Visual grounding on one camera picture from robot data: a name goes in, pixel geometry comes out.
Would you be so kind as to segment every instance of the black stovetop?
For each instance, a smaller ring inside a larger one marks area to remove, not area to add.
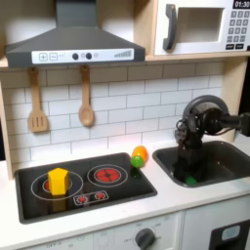
[[[53,196],[47,173],[69,171],[69,190]],[[126,153],[18,170],[16,173],[20,221],[53,219],[157,194],[141,170],[132,168]]]

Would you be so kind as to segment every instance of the stove control button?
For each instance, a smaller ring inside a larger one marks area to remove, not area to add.
[[[72,55],[72,57],[73,57],[74,60],[78,60],[78,59],[79,59],[79,56],[78,56],[78,54],[76,54],[76,53],[74,53],[74,54]]]
[[[87,198],[86,197],[84,197],[84,196],[82,196],[82,197],[79,197],[78,198],[78,201],[79,201],[79,203],[85,203],[85,202],[87,202],[88,200],[87,200]]]
[[[98,192],[95,195],[96,199],[104,199],[105,198],[105,194],[103,192]]]
[[[136,242],[141,250],[146,250],[155,241],[155,234],[151,229],[142,229],[136,235]]]
[[[92,54],[91,54],[91,53],[87,53],[87,54],[86,54],[86,58],[87,58],[88,60],[90,60],[90,59],[92,58]]]

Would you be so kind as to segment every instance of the sink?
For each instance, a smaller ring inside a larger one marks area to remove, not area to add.
[[[173,164],[178,157],[176,147],[157,150],[153,159],[173,182],[186,188],[199,188],[250,177],[250,157],[235,146],[224,142],[204,143],[202,153],[204,156],[199,168],[201,173],[193,184],[187,184],[174,176]]]

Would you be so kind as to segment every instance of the microwave display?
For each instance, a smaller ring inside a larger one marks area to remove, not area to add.
[[[250,1],[246,1],[246,0],[234,0],[233,1],[233,8],[234,9],[240,9],[240,10],[244,10],[244,9],[250,9]]]

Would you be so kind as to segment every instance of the microwave keypad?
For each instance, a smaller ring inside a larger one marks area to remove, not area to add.
[[[244,48],[243,43],[246,40],[249,18],[250,11],[231,12],[226,50],[242,50]]]

